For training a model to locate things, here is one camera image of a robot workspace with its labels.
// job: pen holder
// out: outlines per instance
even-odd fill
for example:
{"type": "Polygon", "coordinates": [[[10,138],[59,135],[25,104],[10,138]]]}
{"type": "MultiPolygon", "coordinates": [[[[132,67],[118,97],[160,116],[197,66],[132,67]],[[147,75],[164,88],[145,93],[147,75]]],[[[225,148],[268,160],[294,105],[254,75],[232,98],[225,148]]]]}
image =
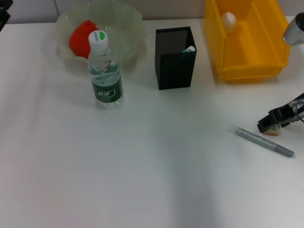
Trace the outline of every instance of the pen holder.
{"type": "Polygon", "coordinates": [[[196,50],[182,52],[195,46],[190,27],[156,30],[155,71],[158,88],[190,87],[196,50]]]}

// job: bottle cap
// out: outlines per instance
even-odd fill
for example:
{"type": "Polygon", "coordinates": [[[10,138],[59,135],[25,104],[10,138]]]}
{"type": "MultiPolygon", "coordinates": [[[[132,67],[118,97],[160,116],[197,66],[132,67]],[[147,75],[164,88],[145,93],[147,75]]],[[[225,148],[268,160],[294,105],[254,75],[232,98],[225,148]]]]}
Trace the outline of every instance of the bottle cap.
{"type": "Polygon", "coordinates": [[[102,30],[96,30],[90,33],[89,43],[93,51],[103,51],[109,46],[108,35],[102,30]]]}

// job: plastic bottle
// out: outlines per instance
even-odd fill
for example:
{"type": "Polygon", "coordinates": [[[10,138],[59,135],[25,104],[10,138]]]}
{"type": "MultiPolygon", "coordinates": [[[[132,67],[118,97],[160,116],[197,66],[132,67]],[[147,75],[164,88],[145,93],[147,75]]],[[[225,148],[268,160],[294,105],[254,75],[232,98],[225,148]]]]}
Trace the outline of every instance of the plastic bottle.
{"type": "Polygon", "coordinates": [[[123,88],[120,66],[109,46],[108,35],[96,30],[89,35],[91,52],[88,71],[92,80],[96,102],[110,109],[123,102],[123,88]]]}

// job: yellow storage bin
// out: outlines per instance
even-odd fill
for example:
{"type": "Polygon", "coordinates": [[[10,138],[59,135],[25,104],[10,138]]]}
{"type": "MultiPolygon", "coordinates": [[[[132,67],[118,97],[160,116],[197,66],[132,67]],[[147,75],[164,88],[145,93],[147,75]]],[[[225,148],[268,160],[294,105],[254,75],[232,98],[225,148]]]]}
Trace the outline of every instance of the yellow storage bin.
{"type": "Polygon", "coordinates": [[[204,27],[219,79],[259,82],[280,73],[289,58],[287,26],[276,0],[206,0],[204,27]],[[229,35],[221,19],[226,12],[237,18],[229,35]]]}

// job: white table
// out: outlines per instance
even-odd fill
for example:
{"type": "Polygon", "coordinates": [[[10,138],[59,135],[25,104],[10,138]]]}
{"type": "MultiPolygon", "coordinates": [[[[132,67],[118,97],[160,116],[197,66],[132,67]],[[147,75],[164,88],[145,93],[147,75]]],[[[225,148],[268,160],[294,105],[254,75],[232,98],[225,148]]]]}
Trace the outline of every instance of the white table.
{"type": "Polygon", "coordinates": [[[228,133],[304,92],[304,46],[276,81],[213,78],[201,19],[146,21],[123,66],[123,106],[95,105],[85,65],[63,61],[54,24],[0,33],[0,223],[4,228],[302,228],[304,124],[271,138],[289,159],[228,133]],[[155,30],[191,26],[190,88],[159,91],[155,30]]]}

